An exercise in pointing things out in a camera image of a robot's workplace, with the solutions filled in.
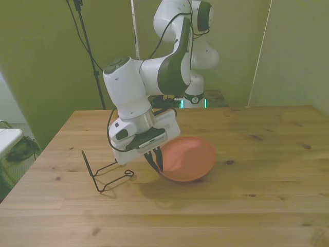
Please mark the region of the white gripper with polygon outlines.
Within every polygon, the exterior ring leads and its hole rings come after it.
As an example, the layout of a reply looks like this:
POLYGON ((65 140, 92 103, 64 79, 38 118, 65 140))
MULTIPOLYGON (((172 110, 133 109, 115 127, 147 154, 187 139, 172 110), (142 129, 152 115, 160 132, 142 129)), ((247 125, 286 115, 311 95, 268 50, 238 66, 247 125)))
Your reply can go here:
POLYGON ((167 110, 153 117, 154 123, 123 121, 117 118, 108 127, 108 137, 111 141, 115 158, 120 165, 132 162, 143 156, 156 172, 163 172, 163 156, 161 146, 180 135, 176 120, 176 112, 167 110))

